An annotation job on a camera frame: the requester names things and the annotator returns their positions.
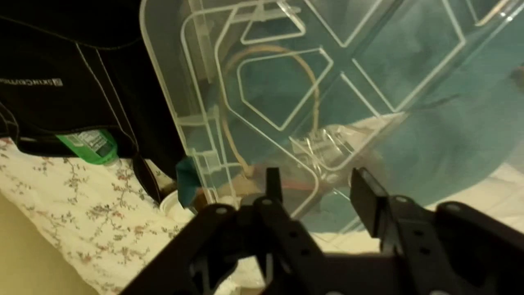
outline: transparent plastic lid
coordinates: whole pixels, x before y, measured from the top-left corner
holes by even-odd
[[[357,251],[374,246],[349,202],[362,166],[424,207],[456,199],[524,230],[521,10],[146,0],[141,25],[208,199],[249,204],[280,168],[287,210],[323,246]]]

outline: green bottle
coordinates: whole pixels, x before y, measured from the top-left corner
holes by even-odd
[[[90,164],[104,166],[118,159],[117,141],[105,130],[89,130],[74,135],[59,135],[58,140]]]

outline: black fabric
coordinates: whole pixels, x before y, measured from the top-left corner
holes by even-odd
[[[108,130],[158,202],[151,159],[176,179],[176,125],[140,36],[140,0],[0,5],[0,136],[23,153],[72,156],[56,135]]]

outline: black bag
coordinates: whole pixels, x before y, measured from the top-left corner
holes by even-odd
[[[140,35],[140,0],[0,5],[0,136],[72,156],[56,135],[108,130],[158,202],[144,159],[176,179],[184,150]]]

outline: white wall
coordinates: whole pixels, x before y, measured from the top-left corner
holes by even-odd
[[[0,294],[95,295],[35,230],[23,213],[0,195]]]

